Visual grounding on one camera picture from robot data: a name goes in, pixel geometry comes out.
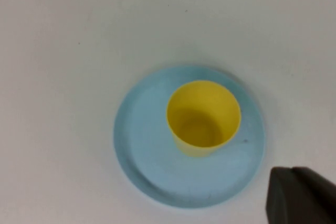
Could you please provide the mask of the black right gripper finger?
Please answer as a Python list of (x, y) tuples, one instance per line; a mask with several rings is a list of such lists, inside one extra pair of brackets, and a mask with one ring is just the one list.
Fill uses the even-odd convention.
[(269, 223), (335, 223), (335, 184), (308, 167), (273, 167), (266, 214)]

